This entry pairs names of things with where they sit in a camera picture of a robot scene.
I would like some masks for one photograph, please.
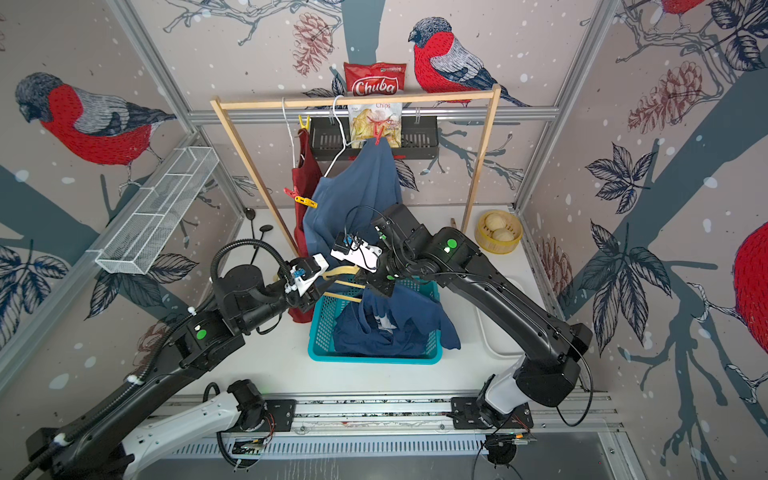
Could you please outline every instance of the red bird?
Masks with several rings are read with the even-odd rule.
[[[491,90],[498,83],[483,67],[482,60],[462,47],[444,18],[419,20],[408,41],[416,43],[413,48],[416,80],[429,93]],[[518,107],[528,106],[510,96],[504,87],[502,98]],[[466,106],[469,100],[453,102]]]
[[[652,27],[652,29],[655,31],[658,31],[657,25],[659,25],[659,22],[661,22],[661,19],[664,18],[667,13],[677,15],[677,18],[680,21],[680,26],[677,27],[677,30],[674,31],[674,35],[684,28],[690,28],[690,25],[683,25],[683,13],[691,10],[696,5],[704,3],[704,0],[642,0],[642,2],[638,2],[635,5],[632,5],[630,8],[637,8],[640,5],[645,5],[648,2],[661,5],[661,16],[658,20],[656,20],[656,23],[654,23],[654,26]]]
[[[27,122],[39,120],[73,154],[94,164],[125,165],[145,150],[155,129],[176,115],[140,107],[114,95],[92,94],[58,77],[34,73],[16,86],[16,102]]]
[[[733,263],[733,289],[736,290],[734,308],[713,305],[707,300],[701,285],[690,285],[699,290],[704,301],[704,314],[697,320],[706,320],[710,308],[733,316],[744,324],[752,337],[768,353],[768,223],[753,231],[736,253],[736,261]],[[757,403],[757,387],[768,380],[768,372],[756,380],[750,380],[739,367],[728,365],[728,368],[738,373],[752,390],[751,398],[742,399],[748,403]]]

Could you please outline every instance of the red chips bag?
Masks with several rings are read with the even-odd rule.
[[[344,64],[346,90],[356,97],[371,94],[394,95],[406,84],[406,64]]]

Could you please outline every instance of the robotic arm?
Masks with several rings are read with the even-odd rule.
[[[586,326],[568,325],[546,313],[454,228],[445,227],[433,236],[400,204],[373,224],[381,240],[378,247],[366,244],[363,256],[358,251],[362,242],[354,248],[355,239],[342,235],[333,255],[359,258],[366,266],[367,287],[391,295],[398,278],[434,280],[485,312],[525,351],[517,364],[484,385],[476,399],[482,423],[501,426],[515,407],[529,400],[557,406],[571,392],[580,372],[578,360],[591,341]],[[260,269],[252,265],[236,266],[219,278],[221,258],[244,245],[269,252],[278,262],[280,280],[265,286]],[[377,259],[373,268],[367,267],[372,265],[370,255]],[[314,305],[323,294],[315,279],[327,267],[322,255],[287,263],[260,240],[226,245],[211,262],[214,298],[199,311],[190,309],[192,314],[157,343],[147,365],[91,411],[61,429],[40,429],[31,435],[27,439],[31,463],[16,480],[38,467],[56,480],[130,478],[175,445],[201,435],[263,428],[269,405],[248,380],[235,382],[226,393],[178,415],[197,419],[195,429],[163,430],[162,422],[139,425],[173,394],[243,346],[243,335],[254,330],[264,334],[259,327],[289,307],[306,311]],[[164,422],[171,425],[177,420]],[[189,424],[183,419],[181,423]]]

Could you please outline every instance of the white table surface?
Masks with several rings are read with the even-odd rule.
[[[506,210],[506,206],[475,207],[471,226],[480,215],[491,209]],[[461,223],[463,206],[410,207],[414,216],[423,222],[430,233],[449,225],[451,217]],[[293,209],[280,209],[290,231],[296,224]],[[259,227],[276,222],[268,210],[258,210],[254,220],[257,238]],[[468,231],[474,237],[474,227]],[[240,229],[238,238],[250,238],[250,222]],[[277,228],[268,232],[264,240],[273,245],[286,260],[293,258],[288,243]],[[253,250],[241,247],[233,251],[225,263],[225,271],[247,263]],[[543,306],[538,287],[520,244],[507,255],[487,253],[491,262],[503,275],[516,280],[523,290]],[[271,282],[277,272],[274,259],[264,251],[258,253],[255,264],[262,269],[265,281]],[[283,321],[271,333],[246,336],[246,345],[227,357],[214,371],[191,383],[180,394],[202,393],[208,382],[227,385],[240,379],[251,379],[265,394],[273,393],[424,393],[478,390],[492,373],[501,373],[514,363],[513,359],[499,359],[486,349],[476,308],[446,288],[440,289],[443,309],[453,322],[462,342],[460,350],[443,350],[442,359],[435,365],[396,365],[374,363],[315,362],[307,353],[310,323],[294,323],[285,314]],[[265,323],[265,328],[274,320]]]

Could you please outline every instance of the wooden stick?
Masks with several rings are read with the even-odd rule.
[[[286,240],[288,240],[288,244],[290,245],[293,254],[298,257],[299,247],[296,246],[296,241],[288,231],[288,227],[286,227],[286,223],[283,221],[283,217],[277,210],[277,206],[275,206],[275,202],[272,200],[270,192],[266,189],[264,180],[261,179],[261,175],[259,175],[259,171],[256,169],[256,165],[253,162],[253,159],[251,159],[250,155],[248,154],[248,150],[245,148],[245,145],[243,145],[243,140],[240,138],[240,134],[237,133],[237,129],[230,120],[230,116],[227,114],[227,111],[222,108],[222,104],[219,102],[219,98],[214,98],[212,101],[210,101],[210,104],[214,107],[214,111],[221,121],[221,126],[224,127],[227,135],[229,135],[230,140],[232,141],[232,145],[234,145],[235,150],[237,150],[237,153],[240,155],[240,159],[243,160],[243,164],[245,164],[245,168],[248,170],[250,177],[259,188],[259,193],[264,199],[264,203],[266,203],[266,206],[270,209],[270,212],[272,212],[275,220],[277,220],[277,226],[280,228],[280,231],[283,232]]]
[[[472,183],[469,186],[469,195],[467,196],[467,205],[464,207],[464,219],[462,220],[462,233],[467,233],[467,226],[469,225],[469,215],[472,214],[472,205],[475,204],[475,197],[478,194],[478,184],[480,182],[480,172],[482,171],[482,164],[485,160],[485,152],[488,150],[488,141],[491,140],[491,130],[493,130],[493,120],[496,118],[496,108],[498,108],[498,101],[502,97],[502,87],[499,84],[493,86],[493,97],[488,103],[488,113],[485,114],[485,124],[482,127],[482,135],[480,136],[480,148],[478,148],[478,156],[475,161],[475,174],[472,175]]]
[[[407,103],[413,101],[450,101],[450,100],[481,100],[483,98],[493,98],[493,90],[481,91],[455,91],[444,94],[399,94],[399,95],[368,95],[365,97],[341,97],[336,101],[336,105],[359,105],[375,103]],[[247,110],[251,108],[281,108],[281,100],[265,101],[241,101],[230,103],[219,103],[223,110]],[[286,99],[286,108],[306,108],[306,107],[330,107],[333,105],[333,98],[300,98],[296,100]]]
[[[341,299],[341,300],[348,300],[350,302],[357,302],[357,303],[362,302],[362,299],[360,299],[360,298],[355,298],[353,296],[347,296],[347,295],[339,295],[338,293],[325,292],[323,295],[331,296],[333,298],[338,298],[338,299]]]

